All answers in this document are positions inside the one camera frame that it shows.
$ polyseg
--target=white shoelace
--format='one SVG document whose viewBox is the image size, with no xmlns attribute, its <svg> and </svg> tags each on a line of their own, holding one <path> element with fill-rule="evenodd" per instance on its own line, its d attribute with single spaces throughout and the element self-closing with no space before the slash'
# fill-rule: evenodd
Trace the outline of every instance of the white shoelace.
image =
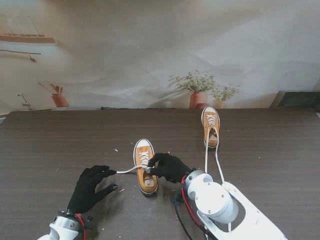
<svg viewBox="0 0 320 240">
<path fill-rule="evenodd" d="M 150 160 L 150 152 L 145 151 L 145 152 L 138 152 L 139 158 L 140 158 L 140 165 L 134 166 L 133 168 L 127 170 L 127 171 L 116 171 L 117 174 L 127 174 L 135 169 L 138 168 L 143 168 L 146 169 L 148 168 L 149 160 Z"/>
<path fill-rule="evenodd" d="M 225 182 L 225 178 L 224 178 L 224 175 L 222 173 L 222 170 L 221 170 L 221 167 L 220 167 L 220 163 L 219 163 L 219 159 L 218 159 L 218 147 L 219 147 L 220 138 L 219 138 L 218 130 L 216 129 L 217 117 L 215 115 L 207 115 L 206 116 L 206 120 L 207 120 L 207 122 L 209 124 L 209 127 L 208 127 L 208 132 L 207 132 L 207 136 L 206 136 L 206 144 L 205 144 L 204 172 L 205 173 L 208 172 L 209 135 L 210 135 L 211 129 L 214 129 L 214 131 L 216 133 L 216 139 L 217 139 L 217 144 L 216 144 L 216 147 L 215 147 L 215 160 L 216 160 L 216 164 L 217 164 L 218 169 L 219 169 L 219 173 L 220 173 L 220 176 L 221 176 L 221 181 L 222 181 L 222 183 L 224 183 Z"/>
</svg>

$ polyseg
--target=canvas shoe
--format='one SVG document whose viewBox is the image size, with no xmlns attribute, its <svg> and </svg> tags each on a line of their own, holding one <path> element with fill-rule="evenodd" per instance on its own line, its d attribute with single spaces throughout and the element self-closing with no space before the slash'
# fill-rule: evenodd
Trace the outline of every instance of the canvas shoe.
<svg viewBox="0 0 320 240">
<path fill-rule="evenodd" d="M 140 139 L 133 150 L 134 165 L 147 166 L 149 160 L 155 155 L 154 148 L 147 139 Z M 156 176 L 146 173 L 144 168 L 137 168 L 136 174 L 142 194 L 151 196 L 158 190 L 158 180 Z"/>
<path fill-rule="evenodd" d="M 208 148 L 215 148 L 218 144 L 220 131 L 220 118 L 217 111 L 213 107 L 207 106 L 202 111 L 201 122 L 204 129 L 204 145 L 207 144 L 208 130 L 211 127 Z"/>
</svg>

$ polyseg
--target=dark wood table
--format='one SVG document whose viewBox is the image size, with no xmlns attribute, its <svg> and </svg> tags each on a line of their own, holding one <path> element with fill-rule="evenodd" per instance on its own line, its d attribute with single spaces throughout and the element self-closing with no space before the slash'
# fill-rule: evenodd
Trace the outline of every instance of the dark wood table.
<svg viewBox="0 0 320 240">
<path fill-rule="evenodd" d="M 218 151 L 226 181 L 236 185 L 289 240 L 318 239 L 320 226 L 320 119 L 311 110 L 221 109 Z M 133 166 L 136 141 L 147 138 L 156 152 L 170 152 L 204 169 L 200 110 L 12 112 L 0 126 L 0 239 L 34 240 L 49 233 L 65 210 L 84 168 Z M 219 182 L 214 151 L 209 173 Z M 179 185 L 159 179 L 147 198 L 136 174 L 117 183 L 84 216 L 93 216 L 96 240 L 185 240 L 171 196 Z M 182 218 L 194 239 L 203 239 L 185 206 Z"/>
</svg>

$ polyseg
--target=black glove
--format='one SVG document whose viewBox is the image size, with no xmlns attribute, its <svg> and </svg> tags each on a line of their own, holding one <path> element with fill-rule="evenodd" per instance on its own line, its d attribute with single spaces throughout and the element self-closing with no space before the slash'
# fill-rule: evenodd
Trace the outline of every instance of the black glove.
<svg viewBox="0 0 320 240">
<path fill-rule="evenodd" d="M 109 168 L 109 166 L 95 165 L 92 168 L 86 168 L 81 173 L 68 204 L 68 209 L 72 214 L 86 213 L 92 209 L 97 202 L 118 189 L 116 184 L 110 184 L 105 189 L 95 192 L 96 186 L 104 178 L 117 173 L 114 170 L 109 170 Z"/>
<path fill-rule="evenodd" d="M 185 165 L 178 157 L 171 156 L 168 153 L 156 153 L 153 158 L 150 159 L 146 172 L 150 175 L 156 175 L 159 178 L 165 177 L 167 181 L 172 183 L 181 183 L 182 178 L 191 173 L 192 170 Z"/>
</svg>

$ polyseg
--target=terracotta pot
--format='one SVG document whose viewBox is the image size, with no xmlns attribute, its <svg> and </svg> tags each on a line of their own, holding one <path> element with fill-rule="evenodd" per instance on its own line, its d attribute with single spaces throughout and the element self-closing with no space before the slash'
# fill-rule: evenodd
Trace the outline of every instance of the terracotta pot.
<svg viewBox="0 0 320 240">
<path fill-rule="evenodd" d="M 197 104 L 207 103 L 207 92 L 195 91 L 190 96 L 189 109 L 195 109 Z"/>
<path fill-rule="evenodd" d="M 69 103 L 67 102 L 65 97 L 62 96 L 61 94 L 53 95 L 52 99 L 53 99 L 53 101 L 54 101 L 54 103 L 55 103 L 57 108 L 69 107 Z"/>
<path fill-rule="evenodd" d="M 197 103 L 195 106 L 196 109 L 204 109 L 206 107 L 209 107 L 208 103 Z"/>
<path fill-rule="evenodd" d="M 215 109 L 227 109 L 228 108 L 228 102 L 215 99 L 213 101 L 213 107 Z"/>
</svg>

